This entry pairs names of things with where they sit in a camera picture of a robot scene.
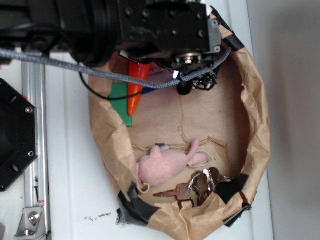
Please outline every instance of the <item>paper bag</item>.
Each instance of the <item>paper bag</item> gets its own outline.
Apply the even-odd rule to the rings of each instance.
[[[270,158],[264,82],[248,50],[219,14],[213,14],[211,18],[220,23],[224,47],[231,47],[233,52],[223,63],[212,90],[193,90],[181,96],[170,87],[145,94],[130,128],[109,101],[89,96],[92,135],[120,205],[119,220],[162,231],[176,240],[202,240],[222,225],[230,226],[250,209]],[[100,70],[127,74],[128,61],[115,54]],[[171,72],[162,70],[148,81],[171,78]],[[91,77],[90,86],[108,96],[112,81]],[[187,151],[194,138],[200,138],[199,149],[211,155],[208,166],[187,167],[147,193],[138,190],[136,162],[148,154],[148,147],[166,144]],[[190,201],[179,205],[174,197],[153,196],[188,183],[195,171],[210,167],[233,181],[213,192],[202,206],[192,207]]]

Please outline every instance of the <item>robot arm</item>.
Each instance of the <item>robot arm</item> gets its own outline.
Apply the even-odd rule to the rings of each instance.
[[[196,0],[0,0],[0,48],[71,53],[88,67],[114,51],[185,72],[220,52],[217,21]]]

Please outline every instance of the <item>plush bunny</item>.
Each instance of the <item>plush bunny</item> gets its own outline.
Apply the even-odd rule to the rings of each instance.
[[[159,186],[181,173],[187,165],[193,167],[205,162],[208,156],[197,152],[199,143],[199,138],[195,138],[188,154],[154,145],[150,155],[142,157],[136,165],[138,179],[152,187]]]

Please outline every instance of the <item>bundle of keys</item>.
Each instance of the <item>bundle of keys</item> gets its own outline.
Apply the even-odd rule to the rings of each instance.
[[[208,196],[215,191],[220,182],[232,180],[220,174],[215,167],[196,171],[189,183],[178,184],[175,189],[154,194],[155,197],[176,197],[178,201],[191,201],[193,207],[200,207]],[[192,198],[191,189],[197,195],[197,204]]]

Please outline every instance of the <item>black hexagonal plate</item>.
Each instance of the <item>black hexagonal plate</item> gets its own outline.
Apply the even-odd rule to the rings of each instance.
[[[37,157],[36,108],[0,79],[0,192]]]

